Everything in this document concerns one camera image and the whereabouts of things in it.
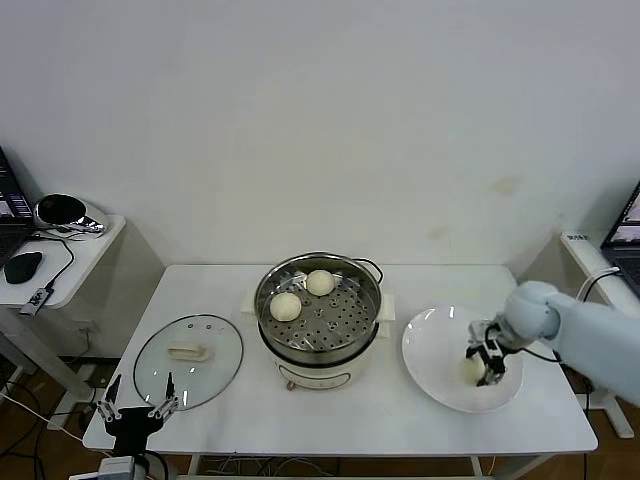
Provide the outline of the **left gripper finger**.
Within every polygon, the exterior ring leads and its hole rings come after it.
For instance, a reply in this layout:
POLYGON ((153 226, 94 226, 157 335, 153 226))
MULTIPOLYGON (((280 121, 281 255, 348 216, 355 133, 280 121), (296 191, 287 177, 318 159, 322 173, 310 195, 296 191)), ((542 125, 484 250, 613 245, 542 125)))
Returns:
POLYGON ((168 373, 165 398, 149 414, 149 418, 169 418, 179 407, 179 397, 176 395, 173 375, 168 373))
POLYGON ((102 419, 117 419, 118 410, 116 408, 116 400, 121 382, 121 375, 118 374, 113 382, 106 389, 104 397, 96 404, 97 411, 102 419))

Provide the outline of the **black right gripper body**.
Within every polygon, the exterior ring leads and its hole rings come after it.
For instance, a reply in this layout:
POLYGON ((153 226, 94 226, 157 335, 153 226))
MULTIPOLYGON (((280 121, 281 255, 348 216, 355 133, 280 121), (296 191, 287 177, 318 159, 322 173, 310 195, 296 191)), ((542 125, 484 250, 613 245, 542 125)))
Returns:
POLYGON ((509 350, 501 343, 502 329, 498 324, 489 324, 483 334, 483 350, 485 358, 504 358, 509 350))

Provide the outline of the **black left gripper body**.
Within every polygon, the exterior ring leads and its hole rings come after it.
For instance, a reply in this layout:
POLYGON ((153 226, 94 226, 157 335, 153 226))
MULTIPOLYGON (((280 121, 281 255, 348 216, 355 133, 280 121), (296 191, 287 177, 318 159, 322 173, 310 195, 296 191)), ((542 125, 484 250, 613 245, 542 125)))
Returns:
POLYGON ((165 418, 153 407, 127 407, 114 411, 102 406, 105 430, 115 441, 112 452, 116 456, 142 455, 148 438, 164 425, 165 418))

